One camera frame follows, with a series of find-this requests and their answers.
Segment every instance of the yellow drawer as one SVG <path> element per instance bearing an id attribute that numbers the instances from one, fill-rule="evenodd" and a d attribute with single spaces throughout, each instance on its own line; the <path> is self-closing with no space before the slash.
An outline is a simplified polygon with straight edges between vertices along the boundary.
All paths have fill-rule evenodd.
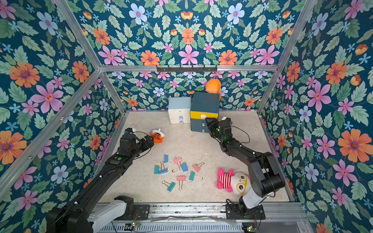
<path id="1" fill-rule="evenodd" d="M 204 113 L 199 111 L 191 111 L 190 118 L 191 119 L 205 119 L 205 118 L 215 118 L 219 116 L 218 113 Z"/>

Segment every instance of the pink striped stuffed toy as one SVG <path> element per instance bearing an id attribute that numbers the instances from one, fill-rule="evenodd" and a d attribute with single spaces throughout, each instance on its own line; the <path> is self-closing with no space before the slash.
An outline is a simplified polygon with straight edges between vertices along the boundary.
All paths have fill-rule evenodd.
<path id="1" fill-rule="evenodd" d="M 225 173 L 222 168 L 217 172 L 217 188 L 227 189 L 228 192 L 244 195 L 251 188 L 249 175 L 237 172 L 233 175 L 233 169 Z"/>

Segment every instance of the marble floor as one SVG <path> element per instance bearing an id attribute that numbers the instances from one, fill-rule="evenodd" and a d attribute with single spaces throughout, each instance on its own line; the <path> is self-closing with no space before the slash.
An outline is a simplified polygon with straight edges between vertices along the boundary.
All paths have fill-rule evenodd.
<path id="1" fill-rule="evenodd" d="M 245 146 L 260 152 L 270 151 L 256 112 L 222 111 L 219 113 L 219 120 L 223 116 L 230 117 L 233 126 L 241 128 L 250 135 L 250 143 Z M 153 129 L 161 128 L 166 136 L 163 143 L 155 144 L 146 156 L 135 160 L 99 202 L 111 202 L 119 195 L 133 197 L 135 202 L 225 202 L 227 198 L 238 201 L 239 196 L 228 193 L 226 189 L 217 189 L 217 171 L 223 168 L 225 172 L 233 169 L 234 173 L 238 171 L 247 173 L 247 166 L 223 153 L 218 142 L 208 133 L 192 132 L 190 124 L 171 124 L 166 111 L 130 112 L 124 129 L 128 127 L 148 134 Z M 248 136 L 239 129 L 232 128 L 232 134 L 241 142 L 248 141 Z M 137 135 L 139 138 L 143 137 L 142 133 Z M 181 157 L 189 171 L 172 173 L 171 170 L 178 166 L 171 160 L 165 164 L 168 168 L 167 174 L 154 174 L 154 166 L 160 165 L 164 154 L 169 158 Z M 196 175 L 203 177 L 203 180 L 189 181 L 190 172 L 195 171 L 192 165 L 201 162 L 205 164 Z M 181 191 L 176 176 L 186 176 Z M 172 192 L 167 191 L 167 187 L 162 184 L 163 180 L 176 183 Z M 266 201 L 289 201 L 289 198 L 285 188 L 282 188 L 276 192 L 275 198 L 267 198 Z"/>

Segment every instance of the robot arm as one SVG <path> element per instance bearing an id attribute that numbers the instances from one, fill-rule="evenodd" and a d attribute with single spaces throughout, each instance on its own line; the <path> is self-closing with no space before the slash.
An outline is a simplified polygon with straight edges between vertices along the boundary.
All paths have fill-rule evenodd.
<path id="1" fill-rule="evenodd" d="M 119 196 L 99 213 L 90 215 L 93 207 L 132 164 L 133 159 L 154 146 L 154 139 L 146 135 L 139 139 L 126 133 L 120 139 L 116 154 L 112 155 L 89 185 L 62 208 L 53 208 L 47 217 L 47 233 L 94 233 L 125 212 L 132 212 L 133 199 Z"/>
<path id="2" fill-rule="evenodd" d="M 230 118 L 221 121 L 206 118 L 206 123 L 210 136 L 219 141 L 222 151 L 247 165 L 252 189 L 240 198 L 241 209 L 246 212 L 258 206 L 268 194 L 285 186 L 285 179 L 273 154 L 253 151 L 233 138 Z"/>

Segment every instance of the ventilation grille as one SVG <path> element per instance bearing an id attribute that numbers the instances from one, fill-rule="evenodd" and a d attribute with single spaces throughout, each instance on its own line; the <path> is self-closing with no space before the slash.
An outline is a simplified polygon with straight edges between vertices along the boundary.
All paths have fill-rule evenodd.
<path id="1" fill-rule="evenodd" d="M 130 223 L 114 223 L 118 233 L 130 232 L 131 229 L 128 229 L 130 225 Z M 243 232 L 240 225 L 232 226 L 226 223 L 142 223 L 134 232 Z M 112 224 L 108 224 L 99 233 L 115 233 L 115 229 Z"/>

